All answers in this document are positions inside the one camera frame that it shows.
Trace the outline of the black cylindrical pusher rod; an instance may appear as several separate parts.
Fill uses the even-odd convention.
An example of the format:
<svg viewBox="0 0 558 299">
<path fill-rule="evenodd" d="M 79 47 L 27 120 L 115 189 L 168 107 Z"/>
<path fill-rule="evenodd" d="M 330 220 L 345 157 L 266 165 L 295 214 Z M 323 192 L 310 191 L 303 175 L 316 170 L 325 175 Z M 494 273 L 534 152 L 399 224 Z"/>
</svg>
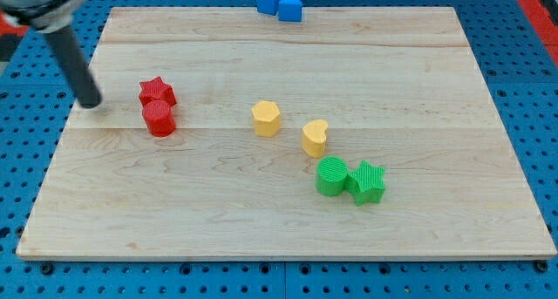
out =
<svg viewBox="0 0 558 299">
<path fill-rule="evenodd" d="M 72 28 L 67 25 L 57 31 L 45 33 L 44 39 L 79 105 L 85 109 L 100 105 L 101 92 L 89 71 L 88 63 Z"/>
</svg>

